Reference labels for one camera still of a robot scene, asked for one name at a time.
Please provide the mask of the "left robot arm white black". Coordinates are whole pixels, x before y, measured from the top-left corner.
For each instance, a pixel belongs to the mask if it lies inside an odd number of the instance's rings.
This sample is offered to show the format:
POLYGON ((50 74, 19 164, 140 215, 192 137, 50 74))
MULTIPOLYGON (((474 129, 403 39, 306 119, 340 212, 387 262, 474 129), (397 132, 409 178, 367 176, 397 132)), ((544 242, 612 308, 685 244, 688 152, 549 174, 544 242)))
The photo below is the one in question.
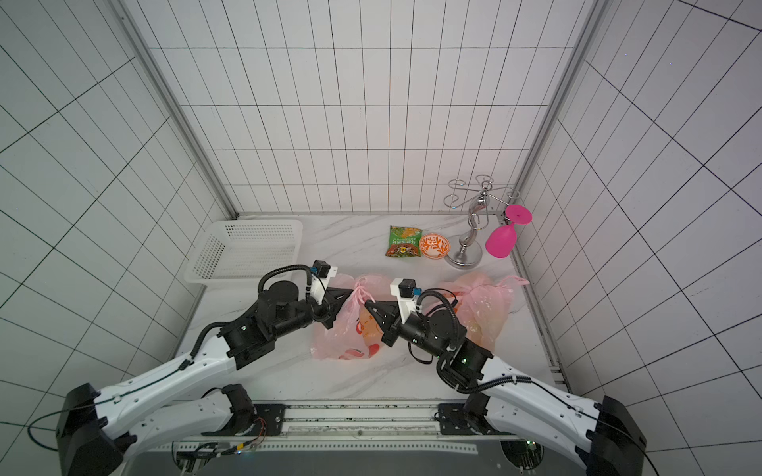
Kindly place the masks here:
POLYGON ((233 321, 208 324, 192 349, 139 376, 69 391, 55 413, 63 475, 108 475, 123 461, 189 436, 233 438, 265 424, 231 375, 272 352, 278 338, 316 322, 332 328, 350 289, 329 284, 337 268, 317 260, 260 279, 255 303, 233 321))

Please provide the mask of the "pink plastic bag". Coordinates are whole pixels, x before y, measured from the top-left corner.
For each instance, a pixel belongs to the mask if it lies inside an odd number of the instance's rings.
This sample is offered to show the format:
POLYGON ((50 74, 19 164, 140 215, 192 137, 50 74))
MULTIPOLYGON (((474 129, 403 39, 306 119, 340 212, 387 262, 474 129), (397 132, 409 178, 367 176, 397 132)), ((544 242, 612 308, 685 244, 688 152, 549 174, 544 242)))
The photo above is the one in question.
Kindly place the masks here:
POLYGON ((456 316, 466 327, 466 337, 494 351, 517 293, 529 284, 518 276, 507 276, 494 282, 488 275, 474 271, 454 282, 440 283, 439 287, 458 298, 456 316))
POLYGON ((313 326, 313 359, 369 359, 384 348, 382 331, 364 305, 366 301, 392 301, 391 283, 391 278, 379 275, 353 278, 338 274, 332 279, 334 288, 349 289, 350 295, 337 313, 332 329, 321 324, 313 326))

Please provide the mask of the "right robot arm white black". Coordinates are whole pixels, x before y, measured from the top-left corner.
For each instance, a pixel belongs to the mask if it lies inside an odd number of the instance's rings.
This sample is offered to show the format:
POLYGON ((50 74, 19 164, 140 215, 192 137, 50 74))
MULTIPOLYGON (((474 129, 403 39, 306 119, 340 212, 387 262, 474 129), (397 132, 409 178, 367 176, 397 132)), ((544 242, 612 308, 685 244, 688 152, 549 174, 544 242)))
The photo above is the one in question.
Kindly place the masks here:
POLYGON ((403 339, 432 356, 440 379, 474 404, 473 430, 507 432, 569 458, 589 475, 640 475, 653 462, 647 438, 621 402, 564 392, 519 371, 466 336, 439 291, 402 291, 365 303, 382 340, 403 339))

